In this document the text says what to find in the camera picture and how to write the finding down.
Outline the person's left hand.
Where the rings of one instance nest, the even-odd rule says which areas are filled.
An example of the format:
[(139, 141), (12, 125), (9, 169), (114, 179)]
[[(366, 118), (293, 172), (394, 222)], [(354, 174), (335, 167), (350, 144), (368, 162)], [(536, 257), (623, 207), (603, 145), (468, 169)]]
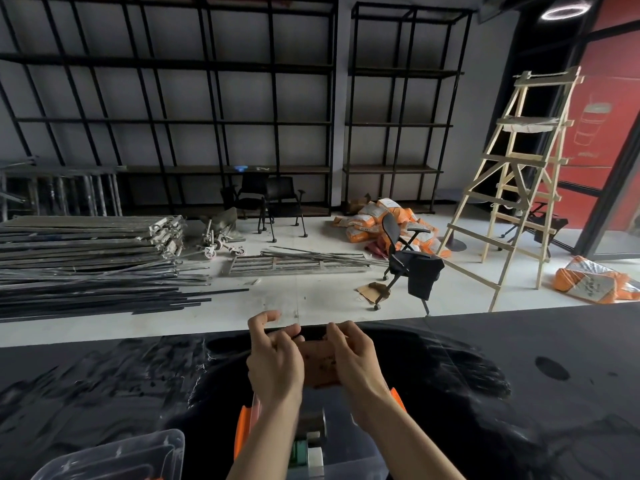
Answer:
[(259, 400), (272, 401), (303, 391), (303, 358), (284, 330), (301, 330), (299, 324), (267, 332), (266, 325), (279, 320), (281, 313), (268, 310), (248, 321), (251, 352), (247, 358), (248, 377)]

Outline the brown cardboard card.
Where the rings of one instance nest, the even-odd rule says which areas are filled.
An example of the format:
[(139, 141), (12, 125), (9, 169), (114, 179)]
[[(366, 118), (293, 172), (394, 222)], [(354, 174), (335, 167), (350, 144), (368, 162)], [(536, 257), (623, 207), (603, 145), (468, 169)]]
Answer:
[(332, 343), (327, 339), (295, 341), (304, 365), (304, 388), (341, 386)]

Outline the person's left forearm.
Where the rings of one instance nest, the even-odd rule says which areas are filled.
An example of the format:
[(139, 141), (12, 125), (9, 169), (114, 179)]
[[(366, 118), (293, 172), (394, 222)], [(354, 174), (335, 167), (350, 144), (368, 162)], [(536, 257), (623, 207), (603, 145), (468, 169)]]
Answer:
[(261, 411), (226, 480), (285, 480), (302, 393), (260, 400)]

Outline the flat cardboard piece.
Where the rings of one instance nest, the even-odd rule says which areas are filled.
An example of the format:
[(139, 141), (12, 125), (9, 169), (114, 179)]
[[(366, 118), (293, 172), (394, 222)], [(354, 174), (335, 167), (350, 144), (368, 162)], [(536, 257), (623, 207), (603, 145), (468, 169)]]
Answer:
[(368, 302), (375, 304), (380, 303), (390, 296), (388, 286), (382, 282), (371, 282), (356, 288), (357, 293), (364, 297)]

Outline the black cloth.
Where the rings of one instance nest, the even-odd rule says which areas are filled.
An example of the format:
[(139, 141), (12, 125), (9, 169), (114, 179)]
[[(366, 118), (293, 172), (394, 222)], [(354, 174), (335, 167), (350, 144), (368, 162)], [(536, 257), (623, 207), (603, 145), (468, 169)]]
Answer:
[(444, 261), (434, 255), (416, 255), (407, 264), (408, 293), (423, 301), (428, 301), (434, 283), (444, 268)]

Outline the clear storage box orange latches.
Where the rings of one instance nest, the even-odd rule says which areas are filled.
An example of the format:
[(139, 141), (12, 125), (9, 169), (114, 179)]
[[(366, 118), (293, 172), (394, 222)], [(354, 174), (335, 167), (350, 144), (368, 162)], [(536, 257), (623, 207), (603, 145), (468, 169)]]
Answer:
[[(322, 447), (324, 480), (387, 480), (385, 461), (357, 425), (342, 387), (303, 390), (295, 440)], [(309, 480), (307, 471), (288, 467), (285, 480)]]

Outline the scaffold caster wheels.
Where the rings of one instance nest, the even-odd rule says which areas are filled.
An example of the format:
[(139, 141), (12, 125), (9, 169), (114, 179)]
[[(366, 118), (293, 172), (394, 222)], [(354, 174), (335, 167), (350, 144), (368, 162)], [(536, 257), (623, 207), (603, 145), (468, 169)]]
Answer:
[(208, 219), (202, 235), (200, 249), (208, 260), (212, 260), (220, 251), (227, 251), (232, 257), (241, 257), (246, 250), (241, 245), (246, 239), (237, 230), (236, 222)]

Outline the black swivel office chair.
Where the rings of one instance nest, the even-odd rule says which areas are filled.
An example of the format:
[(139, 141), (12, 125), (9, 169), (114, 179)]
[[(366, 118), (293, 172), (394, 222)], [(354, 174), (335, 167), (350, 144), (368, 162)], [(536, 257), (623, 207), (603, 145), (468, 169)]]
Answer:
[[(396, 281), (402, 277), (406, 277), (408, 275), (408, 266), (407, 264), (412, 259), (412, 257), (416, 255), (432, 255), (422, 251), (412, 250), (411, 244), (413, 240), (420, 234), (426, 232), (426, 229), (418, 228), (413, 231), (413, 235), (407, 241), (401, 236), (401, 227), (396, 222), (395, 217), (392, 214), (386, 214), (382, 220), (382, 229), (386, 236), (390, 240), (390, 246), (388, 249), (388, 268), (383, 275), (383, 280), (387, 279), (387, 275), (393, 275), (392, 281), (387, 285), (389, 291), (394, 286)], [(424, 309), (426, 311), (426, 315), (430, 315), (430, 311), (428, 308), (428, 302), (421, 300)], [(373, 304), (374, 310), (380, 309), (380, 303)]]

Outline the pile of orange sacks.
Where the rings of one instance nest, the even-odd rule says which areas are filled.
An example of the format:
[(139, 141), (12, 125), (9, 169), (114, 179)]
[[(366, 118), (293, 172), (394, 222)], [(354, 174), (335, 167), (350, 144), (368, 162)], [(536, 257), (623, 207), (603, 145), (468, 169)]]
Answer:
[(391, 238), (383, 229), (383, 219), (387, 216), (399, 226), (396, 250), (405, 249), (408, 243), (410, 250), (436, 255), (440, 246), (438, 229), (418, 217), (411, 208), (402, 207), (389, 198), (368, 201), (353, 216), (335, 217), (332, 226), (345, 229), (349, 242), (365, 242), (366, 249), (372, 254), (387, 258), (392, 247)]

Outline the black folding chair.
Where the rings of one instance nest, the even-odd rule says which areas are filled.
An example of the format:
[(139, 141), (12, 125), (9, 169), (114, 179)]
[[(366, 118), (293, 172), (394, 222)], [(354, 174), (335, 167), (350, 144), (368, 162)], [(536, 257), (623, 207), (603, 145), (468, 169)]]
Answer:
[(228, 184), (228, 186), (220, 190), (224, 210), (241, 210), (244, 217), (246, 217), (246, 211), (248, 210), (259, 212), (258, 234), (267, 231), (267, 179), (268, 176), (266, 174), (245, 172), (242, 175), (239, 189), (237, 189), (236, 184)]
[(303, 238), (308, 237), (301, 199), (305, 191), (295, 190), (292, 177), (269, 177), (266, 180), (266, 193), (264, 195), (264, 218), (268, 217), (269, 227), (273, 236), (272, 243), (276, 243), (276, 234), (273, 229), (277, 217), (295, 217), (294, 226), (302, 224)]

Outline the clear plastic lid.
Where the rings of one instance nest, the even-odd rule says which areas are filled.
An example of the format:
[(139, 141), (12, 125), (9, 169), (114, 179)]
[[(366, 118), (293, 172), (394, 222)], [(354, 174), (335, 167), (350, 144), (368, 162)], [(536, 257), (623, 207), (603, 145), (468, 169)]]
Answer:
[(185, 435), (167, 429), (57, 457), (31, 480), (180, 480)]

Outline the wooden step ladder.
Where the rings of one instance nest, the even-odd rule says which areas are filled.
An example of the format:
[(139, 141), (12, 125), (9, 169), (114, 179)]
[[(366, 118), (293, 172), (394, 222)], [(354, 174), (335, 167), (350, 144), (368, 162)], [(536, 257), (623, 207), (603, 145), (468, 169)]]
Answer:
[[(491, 248), (504, 251), (506, 259), (498, 281), (492, 282), (461, 265), (446, 259), (445, 265), (479, 282), (493, 291), (489, 312), (500, 296), (508, 270), (514, 256), (521, 253), (538, 261), (535, 289), (542, 282), (543, 268), (547, 262), (548, 229), (554, 214), (555, 204), (562, 197), (558, 192), (559, 173), (568, 164), (565, 158), (564, 141), (566, 132), (574, 124), (570, 119), (570, 105), (573, 93), (584, 82), (579, 65), (564, 72), (534, 74), (523, 72), (514, 81), (514, 90), (501, 117), (495, 122), (494, 132), (485, 147), (477, 172), (463, 189), (463, 198), (447, 224), (444, 239), (454, 235), (465, 235), (484, 243), (481, 261), (484, 262)], [(549, 116), (524, 115), (527, 97), (540, 89), (556, 89), (559, 102), (555, 113)], [(461, 215), (469, 198), (485, 198), (492, 211), (486, 233), (477, 233), (460, 226)], [(534, 234), (524, 231), (526, 217), (535, 202), (546, 202), (547, 225), (543, 243), (534, 241)], [(515, 232), (505, 238), (500, 236), (512, 224), (497, 219), (497, 213), (520, 216)]]

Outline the narrow black metal shelf rack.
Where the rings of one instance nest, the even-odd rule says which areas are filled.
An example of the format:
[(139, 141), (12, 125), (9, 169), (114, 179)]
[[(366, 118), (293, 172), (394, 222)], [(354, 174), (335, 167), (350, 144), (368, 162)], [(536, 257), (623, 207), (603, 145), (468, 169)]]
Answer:
[(477, 10), (357, 1), (351, 9), (343, 201), (351, 191), (436, 213)]

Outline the metal scaffold frames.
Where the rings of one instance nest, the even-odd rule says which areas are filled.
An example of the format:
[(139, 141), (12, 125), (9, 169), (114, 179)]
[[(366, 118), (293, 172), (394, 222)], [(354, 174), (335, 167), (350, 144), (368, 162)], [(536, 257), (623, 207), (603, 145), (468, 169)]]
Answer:
[(0, 162), (0, 223), (22, 216), (121, 217), (118, 176), (126, 171)]

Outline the round grey pedestal table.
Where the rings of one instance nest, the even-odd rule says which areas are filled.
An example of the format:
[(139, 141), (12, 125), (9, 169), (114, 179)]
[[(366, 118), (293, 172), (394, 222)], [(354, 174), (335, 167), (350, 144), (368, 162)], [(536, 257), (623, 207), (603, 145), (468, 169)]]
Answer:
[[(437, 189), (435, 191), (435, 195), (439, 200), (452, 201), (456, 204), (459, 204), (463, 198), (463, 190), (462, 189)], [(468, 203), (471, 204), (482, 204), (489, 203), (489, 201), (485, 198), (469, 198)], [(452, 252), (462, 252), (467, 249), (466, 243), (456, 239), (454, 233), (448, 239), (444, 239), (444, 236), (436, 237), (436, 240), (439, 243), (444, 243), (445, 248)]]

